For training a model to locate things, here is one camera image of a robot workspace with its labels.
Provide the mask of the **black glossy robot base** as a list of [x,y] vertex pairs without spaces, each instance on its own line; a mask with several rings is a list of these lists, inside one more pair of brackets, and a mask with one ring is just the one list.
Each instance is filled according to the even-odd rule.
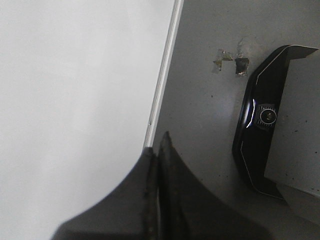
[[250,75],[232,144],[232,155],[244,183],[253,191],[283,199],[265,169],[290,62],[304,59],[317,47],[297,44],[275,49]]

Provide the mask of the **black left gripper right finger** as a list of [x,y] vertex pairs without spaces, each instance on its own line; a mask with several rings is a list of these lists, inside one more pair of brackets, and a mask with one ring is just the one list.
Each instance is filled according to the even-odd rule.
[[211,193],[173,146],[169,132],[159,145],[159,203],[164,240],[271,240],[272,234]]

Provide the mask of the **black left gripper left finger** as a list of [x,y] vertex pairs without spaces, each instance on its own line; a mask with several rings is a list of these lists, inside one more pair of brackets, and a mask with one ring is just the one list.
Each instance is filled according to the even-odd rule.
[[100,202],[67,220],[54,240],[156,240],[158,230],[158,159],[143,149],[125,179]]

